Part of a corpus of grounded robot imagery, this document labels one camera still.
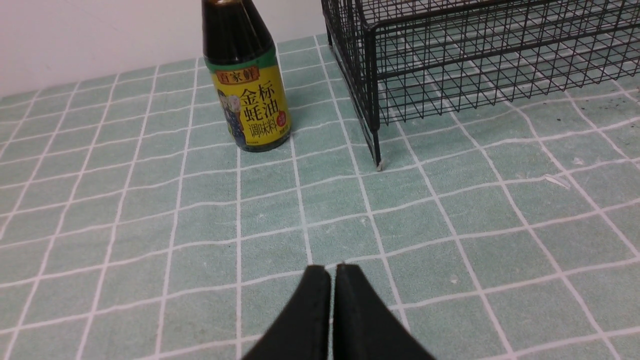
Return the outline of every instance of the bottle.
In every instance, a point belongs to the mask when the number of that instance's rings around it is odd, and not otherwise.
[[[246,151],[268,151],[291,133],[275,44],[252,0],[202,0],[204,59],[229,133]]]

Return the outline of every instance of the cartoon figure on label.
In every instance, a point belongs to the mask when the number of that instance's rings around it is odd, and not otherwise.
[[[236,140],[242,141],[246,144],[246,138],[244,137],[244,127],[240,121],[240,98],[235,95],[227,97],[222,90],[218,90],[218,97],[220,98],[220,105],[225,110],[225,118],[229,126],[229,132],[236,138]]]

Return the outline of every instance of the white speck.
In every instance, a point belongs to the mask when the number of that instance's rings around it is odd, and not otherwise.
[[[555,177],[549,174],[545,175],[545,179],[551,183],[554,183],[556,185],[560,185],[565,189],[569,189],[571,188],[571,184],[569,184],[567,181],[565,181],[564,179],[561,179],[560,177]]]

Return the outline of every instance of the wire basket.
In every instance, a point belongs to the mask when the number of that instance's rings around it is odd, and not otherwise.
[[[640,0],[322,0],[329,46],[380,165],[382,123],[582,87],[640,69]]]

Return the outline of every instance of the yellow label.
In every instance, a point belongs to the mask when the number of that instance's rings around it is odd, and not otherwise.
[[[211,77],[236,140],[266,145],[289,132],[291,116],[277,65],[216,70]]]

